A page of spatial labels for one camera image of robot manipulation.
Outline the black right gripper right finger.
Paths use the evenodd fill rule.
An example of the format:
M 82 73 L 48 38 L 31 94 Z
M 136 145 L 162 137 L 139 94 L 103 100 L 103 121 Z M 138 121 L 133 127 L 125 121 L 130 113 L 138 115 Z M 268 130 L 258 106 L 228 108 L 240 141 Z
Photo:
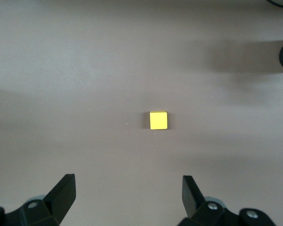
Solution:
M 238 215 L 213 197 L 203 196 L 192 176 L 183 176 L 182 201 L 187 214 L 180 226 L 239 226 Z

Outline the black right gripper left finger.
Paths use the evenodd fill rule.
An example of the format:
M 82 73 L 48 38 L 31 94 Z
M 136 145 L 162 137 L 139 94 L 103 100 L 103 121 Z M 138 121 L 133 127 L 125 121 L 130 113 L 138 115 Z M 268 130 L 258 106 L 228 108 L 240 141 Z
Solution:
M 59 226 L 76 199 L 75 175 L 66 174 L 43 199 L 20 208 L 23 226 Z

